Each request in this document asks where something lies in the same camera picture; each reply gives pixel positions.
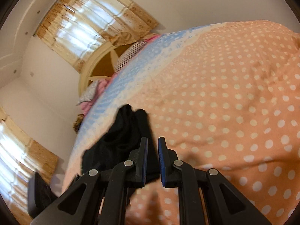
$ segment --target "ceiling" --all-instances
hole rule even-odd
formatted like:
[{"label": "ceiling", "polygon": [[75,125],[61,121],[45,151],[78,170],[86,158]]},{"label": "ceiling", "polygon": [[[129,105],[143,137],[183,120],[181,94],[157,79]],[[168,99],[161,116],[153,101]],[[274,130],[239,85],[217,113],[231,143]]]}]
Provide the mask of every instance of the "ceiling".
[{"label": "ceiling", "polygon": [[20,76],[22,56],[56,0],[19,0],[0,30],[0,88]]}]

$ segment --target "pillow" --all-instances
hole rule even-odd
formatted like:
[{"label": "pillow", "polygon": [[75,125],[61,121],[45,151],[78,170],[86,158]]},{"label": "pillow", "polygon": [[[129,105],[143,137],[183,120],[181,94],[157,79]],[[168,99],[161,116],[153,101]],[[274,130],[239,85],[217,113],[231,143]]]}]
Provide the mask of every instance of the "pillow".
[{"label": "pillow", "polygon": [[89,85],[89,87],[87,87],[85,92],[83,92],[81,97],[79,98],[77,106],[82,102],[91,101],[94,98],[95,94],[97,93],[97,86],[99,82],[100,82],[99,79],[95,80]]},{"label": "pillow", "polygon": [[114,65],[115,72],[119,73],[146,44],[146,41],[138,41],[129,47],[116,61],[116,64]]}]

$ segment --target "wooden headboard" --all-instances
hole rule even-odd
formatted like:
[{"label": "wooden headboard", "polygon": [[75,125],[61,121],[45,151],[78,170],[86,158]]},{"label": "wooden headboard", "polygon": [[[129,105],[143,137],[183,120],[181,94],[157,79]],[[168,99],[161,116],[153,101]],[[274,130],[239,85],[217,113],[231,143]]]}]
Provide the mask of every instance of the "wooden headboard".
[{"label": "wooden headboard", "polygon": [[[157,34],[149,33],[142,40],[147,40],[155,35]],[[94,80],[109,79],[115,73],[113,66],[116,61],[130,46],[131,44],[114,46],[107,41],[95,50],[81,70],[78,88],[79,96]]]}]

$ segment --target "polka dot bedsheet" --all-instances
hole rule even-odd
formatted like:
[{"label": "polka dot bedsheet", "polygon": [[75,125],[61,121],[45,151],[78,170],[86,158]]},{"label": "polka dot bedsheet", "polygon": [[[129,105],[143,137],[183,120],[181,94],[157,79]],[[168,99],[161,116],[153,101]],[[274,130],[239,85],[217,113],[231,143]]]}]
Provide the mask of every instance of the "polka dot bedsheet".
[{"label": "polka dot bedsheet", "polygon": [[[63,188],[80,173],[83,151],[128,103],[149,113],[155,140],[164,136],[179,159],[217,168],[272,224],[284,224],[300,200],[299,48],[299,34],[269,21],[162,35],[91,109]],[[126,224],[179,224],[178,190],[160,180],[130,202]]]}]

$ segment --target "curtain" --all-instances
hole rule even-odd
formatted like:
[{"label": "curtain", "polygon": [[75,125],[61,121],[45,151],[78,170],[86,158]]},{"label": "curtain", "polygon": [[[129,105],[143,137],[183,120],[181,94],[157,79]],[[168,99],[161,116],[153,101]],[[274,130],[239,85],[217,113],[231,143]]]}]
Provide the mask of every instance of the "curtain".
[{"label": "curtain", "polygon": [[50,183],[58,157],[28,137],[8,116],[0,121],[0,194],[21,225],[29,225],[28,181],[39,172]]},{"label": "curtain", "polygon": [[37,35],[79,73],[105,41],[134,43],[158,25],[131,0],[58,0]]}]

